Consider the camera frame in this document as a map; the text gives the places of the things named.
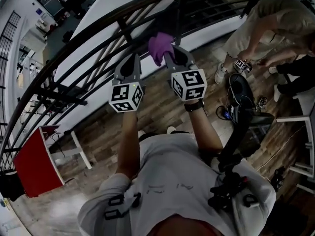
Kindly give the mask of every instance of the standing person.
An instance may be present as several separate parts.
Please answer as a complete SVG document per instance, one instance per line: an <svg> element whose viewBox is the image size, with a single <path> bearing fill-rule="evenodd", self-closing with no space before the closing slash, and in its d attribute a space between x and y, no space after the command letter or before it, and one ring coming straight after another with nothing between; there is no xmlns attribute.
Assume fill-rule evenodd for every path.
<svg viewBox="0 0 315 236"><path fill-rule="evenodd" d="M294 43L283 49L280 59L315 53L315 15L298 0L261 0L228 39L227 55L215 74L220 84L233 62L259 60L285 38Z"/></svg>
<svg viewBox="0 0 315 236"><path fill-rule="evenodd" d="M262 60L264 63L273 63L273 59L276 55L269 57L266 60ZM276 67L270 67L269 72L271 74L291 74L293 76L299 76L294 81L284 85L274 85L274 100L277 102L282 94L294 96L299 92L307 91L315 87L315 57L308 55L301 59L295 60L293 63L286 63L283 65L277 65Z"/></svg>
<svg viewBox="0 0 315 236"><path fill-rule="evenodd" d="M236 236L239 228L244 235L259 235L276 200L273 187L242 160L233 171L247 176L259 216L253 215L255 208L249 213L238 209L245 207L243 197L233 203L236 216L250 215L249 221L235 219L241 221L239 227L233 212L209 206L208 199L214 195L210 189L217 186L219 174L202 161L199 151L220 153L222 143L201 100L186 102L185 108L194 135L178 134L169 127L168 134L141 132L138 138L136 112L124 113L117 171L81 208L82 235Z"/></svg>

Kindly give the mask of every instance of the hardwood floor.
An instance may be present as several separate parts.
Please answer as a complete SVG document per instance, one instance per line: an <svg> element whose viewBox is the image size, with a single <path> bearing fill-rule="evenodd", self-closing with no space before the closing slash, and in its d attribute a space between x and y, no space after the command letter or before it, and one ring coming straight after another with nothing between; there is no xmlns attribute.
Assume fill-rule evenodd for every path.
<svg viewBox="0 0 315 236"><path fill-rule="evenodd" d="M229 121L220 120L216 115L217 107L226 105L227 90L225 83L222 85L214 83L214 74L218 63L224 59L225 53L221 47L226 38L218 39L193 52L197 65L204 69L208 80L204 98L205 110L223 145L229 139L233 127ZM302 113L298 102L292 98L282 97L278 103L274 102L273 85L278 81L278 75L270 75L266 69L257 69L247 76L254 97L258 99L263 95L268 98L265 112L276 117ZM146 132L165 133L167 127L172 125L178 130L192 132L188 114L166 82L168 78L168 71L162 69L145 80L146 94L138 111L138 127ZM23 196L12 203L17 215L32 235L80 235L76 215L81 205L99 188L102 181L115 171L121 121L122 115L115 113L108 105L96 111L75 127L83 150L94 163L93 168L86 169L80 157L73 157L71 161L58 166L64 179L73 178L64 187L38 198L28 199ZM287 178L278 196L294 191L299 181L298 174L292 172L287 174L288 167L297 159L309 157L309 152L304 148L307 136L303 125L302 122L273 123L261 143L261 148L248 158L248 161L269 179L275 169L280 166L286 167ZM63 149L72 146L67 137L62 139L60 144Z"/></svg>

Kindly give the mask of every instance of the wristwatch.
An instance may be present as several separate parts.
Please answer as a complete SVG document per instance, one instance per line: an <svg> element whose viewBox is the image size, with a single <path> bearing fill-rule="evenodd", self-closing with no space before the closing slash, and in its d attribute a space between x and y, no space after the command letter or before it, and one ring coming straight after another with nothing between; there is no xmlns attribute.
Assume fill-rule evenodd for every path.
<svg viewBox="0 0 315 236"><path fill-rule="evenodd" d="M203 100L199 99L199 101L194 103L194 104L184 104L184 107L185 107L187 112L192 112L192 111L197 110L199 108L203 108L204 107Z"/></svg>

